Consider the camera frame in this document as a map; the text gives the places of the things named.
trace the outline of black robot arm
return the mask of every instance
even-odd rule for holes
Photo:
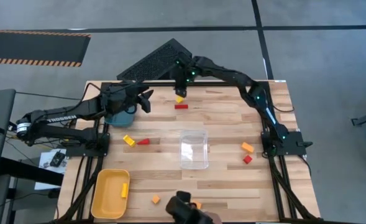
[[[140,104],[142,109],[149,113],[151,110],[149,98],[153,90],[147,91],[148,89],[141,83],[115,83],[107,87],[107,90],[101,91],[98,96],[90,100],[83,100],[75,106],[35,110],[17,121],[17,137],[29,146],[33,145],[36,139],[43,137],[72,139],[77,140],[80,144],[96,141],[98,139],[97,128],[78,130],[50,124],[78,118],[87,121],[97,120],[121,111],[135,113],[137,104]],[[135,108],[133,112],[128,111],[131,107]]]
[[[270,138],[275,146],[282,146],[284,139],[289,135],[288,129],[280,124],[268,108],[267,94],[259,82],[242,72],[226,69],[213,63],[206,57],[180,57],[177,67],[172,72],[175,79],[176,94],[186,97],[186,87],[197,76],[215,77],[238,88],[240,97],[251,107],[255,108],[270,129]]]

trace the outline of black metal bracket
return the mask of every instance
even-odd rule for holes
[[[76,147],[68,146],[68,143],[63,144],[66,146],[66,156],[88,156],[88,157],[101,157],[108,154],[110,136],[109,133],[101,134],[95,145],[91,144],[79,144]]]
[[[299,131],[290,131],[288,137],[283,142],[283,146],[278,149],[272,145],[269,132],[262,132],[261,138],[264,151],[268,156],[302,156],[307,154],[306,148],[313,144],[312,142],[304,142]]]

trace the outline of table leg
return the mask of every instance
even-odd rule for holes
[[[57,186],[61,186],[64,178],[63,174],[1,157],[0,175],[3,174],[9,174],[12,177],[34,180],[36,182],[53,184]]]

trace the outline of small toy block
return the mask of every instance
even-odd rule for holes
[[[154,195],[154,196],[152,197],[152,202],[153,202],[154,204],[157,204],[159,201],[160,201],[160,198],[158,197],[158,195]]]
[[[197,202],[197,201],[192,201],[192,203],[195,203],[195,204],[196,204],[196,208],[197,208],[197,209],[201,209],[201,207],[202,207],[202,203],[199,203],[199,202]]]
[[[175,109],[188,109],[188,105],[175,105]]]
[[[127,134],[123,137],[123,140],[124,140],[128,145],[130,145],[131,147],[134,147],[134,145],[135,145],[135,141],[134,141],[130,136],[128,136]]]
[[[241,147],[250,153],[255,151],[253,146],[251,146],[250,144],[247,144],[246,142],[242,143]]]
[[[127,197],[127,183],[123,183],[123,185],[122,185],[121,197],[122,198],[126,198]]]
[[[245,156],[245,158],[244,158],[244,162],[245,162],[246,164],[250,163],[251,161],[252,161],[252,158],[251,158],[250,156]]]
[[[183,97],[181,97],[181,96],[179,96],[179,95],[177,95],[177,97],[176,97],[176,102],[177,103],[181,103],[181,102],[183,102],[184,101],[184,98]]]
[[[150,139],[143,139],[139,141],[137,144],[150,144]]]

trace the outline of gray floor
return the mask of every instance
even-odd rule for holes
[[[258,0],[264,26],[366,25],[366,0]],[[253,26],[245,0],[0,0],[0,29]],[[0,88],[79,98],[86,80],[112,80],[176,38],[195,55],[266,79],[256,31],[93,34],[80,68],[0,65]],[[366,30],[266,31],[275,79],[288,81],[326,220],[366,223]],[[74,101],[17,95],[12,120]],[[30,157],[43,149],[16,144]],[[4,156],[23,159],[5,147]],[[16,223],[46,222],[54,206],[25,209]]]

